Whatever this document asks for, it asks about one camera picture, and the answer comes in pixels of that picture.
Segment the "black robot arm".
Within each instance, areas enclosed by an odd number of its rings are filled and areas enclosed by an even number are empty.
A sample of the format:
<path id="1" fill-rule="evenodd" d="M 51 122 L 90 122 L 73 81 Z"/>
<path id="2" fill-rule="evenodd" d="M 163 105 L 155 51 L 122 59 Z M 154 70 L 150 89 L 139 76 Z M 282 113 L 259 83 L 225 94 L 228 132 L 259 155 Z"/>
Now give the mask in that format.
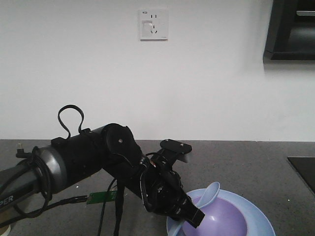
<path id="1" fill-rule="evenodd" d="M 204 213 L 192 203 L 182 188 L 181 178 L 172 168 L 185 161 L 191 146 L 166 139 L 160 150 L 144 154 L 131 130 L 119 124 L 85 129 L 69 138 L 55 138 L 50 145 L 31 152 L 18 149 L 20 162 L 0 173 L 0 209 L 17 208 L 27 197 L 41 193 L 42 208 L 30 213 L 17 209 L 17 218 L 33 218 L 50 208 L 50 200 L 66 188 L 105 170 L 118 184 L 116 221 L 123 213 L 124 190 L 138 196 L 149 212 L 185 220 L 198 227 Z"/>

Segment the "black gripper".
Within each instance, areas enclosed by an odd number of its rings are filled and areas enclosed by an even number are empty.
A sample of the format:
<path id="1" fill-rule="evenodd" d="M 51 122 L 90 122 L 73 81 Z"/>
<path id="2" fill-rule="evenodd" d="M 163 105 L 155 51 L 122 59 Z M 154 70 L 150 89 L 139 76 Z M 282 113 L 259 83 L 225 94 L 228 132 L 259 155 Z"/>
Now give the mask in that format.
<path id="1" fill-rule="evenodd" d="M 148 212 L 182 219 L 199 227 L 205 214 L 183 189 L 179 174 L 166 161 L 140 161 L 139 188 Z"/>

